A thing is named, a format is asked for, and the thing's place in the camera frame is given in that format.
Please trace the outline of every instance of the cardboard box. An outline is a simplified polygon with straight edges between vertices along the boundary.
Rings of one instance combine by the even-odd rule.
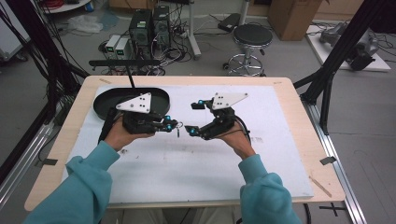
[[[302,40],[322,0],[276,0],[268,21],[280,40]]]
[[[154,0],[109,0],[111,8],[134,10],[137,8],[154,9],[157,1]]]

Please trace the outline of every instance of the white paper sheet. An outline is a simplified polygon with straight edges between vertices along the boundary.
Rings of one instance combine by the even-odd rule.
[[[247,92],[249,97],[233,106],[250,130],[252,145],[268,172],[278,173],[292,197],[311,197],[313,190],[294,144],[289,126],[272,87],[263,86],[157,86],[168,92],[168,115],[185,125],[213,120],[206,110],[192,110],[191,103],[210,100],[216,92]],[[99,93],[115,88],[104,86]],[[103,121],[93,108],[85,118],[69,156],[86,157],[96,146]],[[190,137],[184,128],[156,133],[126,147],[108,170],[113,178],[111,203],[161,203],[238,200],[245,181],[241,161],[221,140]]]

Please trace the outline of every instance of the round stool seat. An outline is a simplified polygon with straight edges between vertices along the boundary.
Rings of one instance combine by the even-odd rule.
[[[263,47],[272,41],[271,32],[256,24],[244,24],[233,30],[233,37],[236,41],[244,45]]]

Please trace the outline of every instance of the person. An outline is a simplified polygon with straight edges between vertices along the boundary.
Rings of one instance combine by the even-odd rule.
[[[112,185],[107,169],[120,157],[117,152],[137,139],[152,135],[129,134],[118,119],[106,139],[87,158],[74,157],[66,164],[69,177],[23,223],[99,223]],[[267,173],[239,123],[218,138],[242,159],[239,168],[246,181],[240,190],[243,223],[301,223],[281,178]]]

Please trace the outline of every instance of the computer tower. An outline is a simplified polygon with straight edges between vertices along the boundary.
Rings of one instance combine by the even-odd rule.
[[[137,9],[134,12],[129,25],[129,33],[134,46],[134,53],[144,52],[145,59],[152,59],[151,47],[154,30],[150,9]]]
[[[157,49],[169,49],[171,47],[169,6],[156,6],[153,14]]]

